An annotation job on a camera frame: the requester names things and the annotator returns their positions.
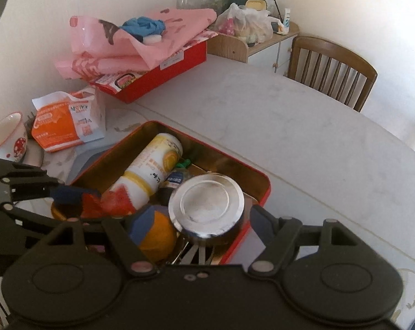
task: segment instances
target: blue cloth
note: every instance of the blue cloth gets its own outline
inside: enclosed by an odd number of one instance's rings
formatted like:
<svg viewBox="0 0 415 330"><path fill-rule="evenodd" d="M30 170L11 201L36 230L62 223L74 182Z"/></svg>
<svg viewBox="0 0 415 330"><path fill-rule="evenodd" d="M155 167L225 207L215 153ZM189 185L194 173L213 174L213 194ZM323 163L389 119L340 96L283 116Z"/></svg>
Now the blue cloth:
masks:
<svg viewBox="0 0 415 330"><path fill-rule="evenodd" d="M153 20L142 16L126 21L120 28L127 31L131 36L146 37L149 35L161 35L165 30L165 23L162 20Z"/></svg>
<svg viewBox="0 0 415 330"><path fill-rule="evenodd" d="M100 197L100 193L96 189L84 189L76 186L60 185L50 190L50 197L53 198L55 206L81 205L83 194L92 194Z"/></svg>
<svg viewBox="0 0 415 330"><path fill-rule="evenodd" d="M154 225L155 211L169 217L169 210L167 207L146 204L134 215L130 216L130 221L125 225L131 241L133 241L136 246L140 246L140 243Z"/></svg>

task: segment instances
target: orange packaging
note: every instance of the orange packaging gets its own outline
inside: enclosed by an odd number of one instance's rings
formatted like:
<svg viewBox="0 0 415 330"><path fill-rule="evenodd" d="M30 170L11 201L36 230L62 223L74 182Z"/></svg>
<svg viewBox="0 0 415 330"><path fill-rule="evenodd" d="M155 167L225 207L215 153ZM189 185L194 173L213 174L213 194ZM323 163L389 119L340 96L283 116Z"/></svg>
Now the orange packaging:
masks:
<svg viewBox="0 0 415 330"><path fill-rule="evenodd" d="M47 152L105 136L105 105L95 87L54 92L33 99L37 110L32 136Z"/></svg>

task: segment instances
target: chair backrest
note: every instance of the chair backrest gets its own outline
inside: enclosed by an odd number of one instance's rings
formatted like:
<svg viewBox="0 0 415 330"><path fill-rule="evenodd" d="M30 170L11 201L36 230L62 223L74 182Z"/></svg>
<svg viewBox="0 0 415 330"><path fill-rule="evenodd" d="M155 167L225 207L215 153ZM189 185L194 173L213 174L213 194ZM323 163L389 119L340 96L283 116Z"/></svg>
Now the chair backrest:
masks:
<svg viewBox="0 0 415 330"><path fill-rule="evenodd" d="M298 36L293 40L292 56L290 58L290 65L288 68L288 78L290 79L296 79L301 49L308 50L308 54L300 79L300 83L306 84L308 69L310 66L310 61L312 59L312 53L316 52L318 56L316 59L316 64L314 66L313 74L311 76L311 79L309 79L309 86L311 88L317 89L319 92L323 92L331 96L332 98L344 103L345 105L352 104L351 100L353 98L353 95L355 94L354 91L356 90L359 77L361 75L366 77L366 81L363 85L363 88L358 94L357 100L355 101L355 104L353 106L353 109L359 112L362 109L363 104L365 103L366 98L368 97L369 92L371 91L372 86L375 83L375 80L377 79L376 70L362 57L348 50L347 48L344 48L335 43L318 37ZM320 70L320 62L322 60L322 56L328 57L325 69L323 71ZM325 91L326 87L328 86L327 77L330 71L331 62L333 60L337 63L337 66L334 70L334 73L331 71L333 77L331 79L329 87ZM342 81L340 82L337 93L333 93L334 86L336 84L339 84L338 78L342 64L346 65L345 74L343 76ZM351 84L350 89L348 90L348 92L345 92L345 86L347 84L347 80L349 79L351 71L356 72L355 77L353 77L353 82ZM317 85L316 88L316 81L319 74L321 74L320 83Z"/></svg>

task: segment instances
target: open tin box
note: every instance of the open tin box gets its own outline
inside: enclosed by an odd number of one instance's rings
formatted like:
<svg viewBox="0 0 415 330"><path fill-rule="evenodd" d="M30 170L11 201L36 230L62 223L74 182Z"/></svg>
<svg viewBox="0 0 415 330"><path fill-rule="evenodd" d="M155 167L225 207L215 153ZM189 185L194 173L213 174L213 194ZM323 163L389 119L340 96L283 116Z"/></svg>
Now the open tin box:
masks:
<svg viewBox="0 0 415 330"><path fill-rule="evenodd" d="M103 193L123 175L132 161L158 133L169 133L182 143L182 158L191 160L192 164L188 170L193 176L206 172L224 174L234 179L244 192L244 219L237 237L231 239L224 246L217 246L213 249L205 250L208 253L207 258L210 259L209 264L227 263L240 240L250 227L250 208L255 204L264 205L271 188L268 177L262 172L234 159L220 150L165 124L157 121L149 121L139 126L130 135L105 152L94 164L81 173L72 182L72 185L96 189ZM158 204L154 196L151 197L150 203ZM81 206L55 207L52 205L53 217L60 220L79 217L81 212ZM180 235L175 250L169 257L168 262L175 263L179 257L183 257L184 253L188 252L190 246L187 240Z"/></svg>

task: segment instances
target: label sticker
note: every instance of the label sticker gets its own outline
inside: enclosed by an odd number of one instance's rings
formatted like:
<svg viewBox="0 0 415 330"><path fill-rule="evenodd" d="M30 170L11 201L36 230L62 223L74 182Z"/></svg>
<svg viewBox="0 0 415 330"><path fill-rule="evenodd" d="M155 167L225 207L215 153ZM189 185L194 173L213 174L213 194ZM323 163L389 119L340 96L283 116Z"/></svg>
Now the label sticker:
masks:
<svg viewBox="0 0 415 330"><path fill-rule="evenodd" d="M165 68L168 68L172 65L175 65L178 62L181 62L185 58L184 51L178 52L175 56L169 57L166 61L160 64L160 70L162 71Z"/></svg>

